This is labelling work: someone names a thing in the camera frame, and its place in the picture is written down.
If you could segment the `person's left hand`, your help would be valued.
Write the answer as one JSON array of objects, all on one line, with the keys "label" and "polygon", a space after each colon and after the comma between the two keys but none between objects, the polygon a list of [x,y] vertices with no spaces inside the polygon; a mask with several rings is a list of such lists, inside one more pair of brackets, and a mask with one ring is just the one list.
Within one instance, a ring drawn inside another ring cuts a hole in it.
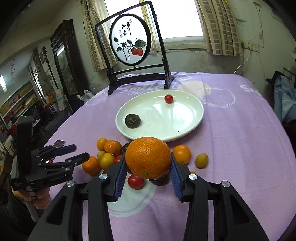
[{"label": "person's left hand", "polygon": [[50,203],[50,188],[45,188],[42,190],[39,190],[36,192],[36,199],[32,200],[30,197],[29,192],[26,190],[16,190],[14,191],[13,189],[12,193],[13,195],[18,198],[21,201],[28,201],[32,202],[34,207],[36,207],[39,210],[45,209],[49,206]]}]

